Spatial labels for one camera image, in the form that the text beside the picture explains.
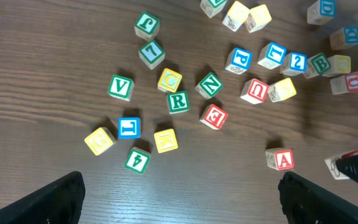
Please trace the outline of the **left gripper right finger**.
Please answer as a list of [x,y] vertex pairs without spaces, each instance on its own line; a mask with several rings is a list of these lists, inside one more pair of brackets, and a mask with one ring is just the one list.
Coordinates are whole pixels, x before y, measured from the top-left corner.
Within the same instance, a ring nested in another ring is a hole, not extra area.
[[358,223],[358,206],[294,172],[284,173],[278,190],[288,223]]

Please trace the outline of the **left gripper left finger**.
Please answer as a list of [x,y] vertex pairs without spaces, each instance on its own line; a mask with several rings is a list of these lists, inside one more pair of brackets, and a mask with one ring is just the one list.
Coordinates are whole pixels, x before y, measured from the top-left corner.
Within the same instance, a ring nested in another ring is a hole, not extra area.
[[81,172],[73,171],[0,209],[0,223],[77,224],[85,192]]

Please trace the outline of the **red A block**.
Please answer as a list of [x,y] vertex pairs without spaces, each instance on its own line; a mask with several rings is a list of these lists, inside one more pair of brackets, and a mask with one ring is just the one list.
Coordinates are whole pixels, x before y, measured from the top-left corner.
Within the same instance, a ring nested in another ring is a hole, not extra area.
[[265,157],[269,168],[275,170],[287,170],[295,167],[293,152],[282,147],[267,149]]

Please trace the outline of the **blue 2 block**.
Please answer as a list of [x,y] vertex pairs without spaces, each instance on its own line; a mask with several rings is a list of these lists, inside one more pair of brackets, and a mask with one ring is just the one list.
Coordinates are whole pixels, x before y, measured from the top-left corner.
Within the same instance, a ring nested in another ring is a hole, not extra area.
[[290,52],[285,56],[280,73],[286,76],[294,77],[307,71],[308,57],[298,52]]

